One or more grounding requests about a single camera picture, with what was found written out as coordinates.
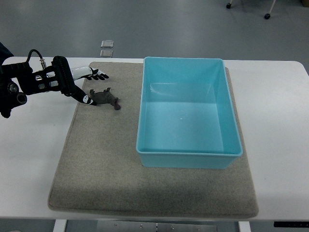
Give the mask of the black white robotic left hand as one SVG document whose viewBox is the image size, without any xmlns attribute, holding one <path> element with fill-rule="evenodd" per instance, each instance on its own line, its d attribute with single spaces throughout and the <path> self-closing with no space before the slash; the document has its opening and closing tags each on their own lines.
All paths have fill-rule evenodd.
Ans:
<svg viewBox="0 0 309 232">
<path fill-rule="evenodd" d="M 72 97 L 80 103 L 97 105 L 97 103 L 89 97 L 82 89 L 80 89 L 75 81 L 85 78 L 88 80 L 105 80 L 109 76 L 100 69 L 91 67 L 79 67 L 71 69 L 67 59 L 63 56 L 55 56 L 51 62 L 55 78 L 58 81 L 57 87 L 67 97 Z"/>
</svg>

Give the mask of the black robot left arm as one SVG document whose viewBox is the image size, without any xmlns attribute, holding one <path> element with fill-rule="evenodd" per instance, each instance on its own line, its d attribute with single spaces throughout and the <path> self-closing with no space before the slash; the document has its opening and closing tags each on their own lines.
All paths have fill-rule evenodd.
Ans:
<svg viewBox="0 0 309 232">
<path fill-rule="evenodd" d="M 36 53 L 41 62 L 42 70 L 34 72 L 29 61 Z M 0 66 L 0 114 L 9 118 L 12 109 L 27 102 L 27 95 L 62 89 L 62 75 L 58 72 L 62 68 L 59 58 L 54 58 L 51 66 L 46 63 L 41 53 L 32 49 L 25 62 Z"/>
</svg>

